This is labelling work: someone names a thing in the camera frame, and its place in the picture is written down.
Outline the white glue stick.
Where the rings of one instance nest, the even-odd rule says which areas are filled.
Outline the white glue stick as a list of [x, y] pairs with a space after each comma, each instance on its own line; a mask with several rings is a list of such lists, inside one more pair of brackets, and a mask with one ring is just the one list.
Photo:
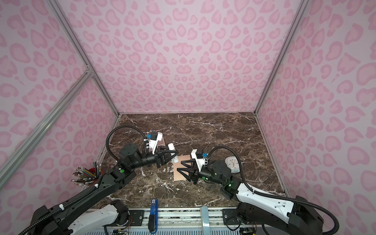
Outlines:
[[178, 163], [178, 151], [175, 149], [175, 146], [173, 143], [168, 144], [168, 149], [169, 149], [169, 158], [168, 160], [171, 160], [173, 163]]

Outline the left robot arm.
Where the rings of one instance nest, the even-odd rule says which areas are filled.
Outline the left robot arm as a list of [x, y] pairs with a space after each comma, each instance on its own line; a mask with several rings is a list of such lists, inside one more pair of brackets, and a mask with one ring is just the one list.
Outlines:
[[144, 145], [139, 150], [134, 143], [126, 144], [116, 156], [109, 146], [112, 135], [120, 127], [113, 129], [106, 139], [106, 149], [117, 164], [107, 173], [99, 176], [90, 187], [76, 196], [48, 209], [42, 206], [32, 217], [31, 224], [21, 231], [22, 235], [84, 235], [98, 227], [113, 223], [123, 225], [129, 221], [128, 208], [115, 200], [101, 210], [85, 212], [105, 197], [119, 191], [136, 176], [135, 169], [156, 165], [161, 167], [178, 155], [174, 146], [157, 146], [160, 132], [142, 135]]

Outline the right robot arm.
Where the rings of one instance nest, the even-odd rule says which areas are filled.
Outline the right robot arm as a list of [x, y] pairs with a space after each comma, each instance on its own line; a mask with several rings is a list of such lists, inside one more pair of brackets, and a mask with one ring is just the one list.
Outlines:
[[208, 154], [194, 149], [190, 160], [182, 161], [177, 171], [194, 184], [204, 180], [220, 185], [225, 198], [239, 203], [236, 219], [240, 223], [269, 225], [289, 235], [334, 235], [339, 231], [338, 219], [327, 209], [301, 196], [290, 198], [259, 190], [246, 182], [241, 165], [238, 178], [224, 160], [211, 161], [219, 149], [230, 151], [241, 162], [227, 146], [216, 146]]

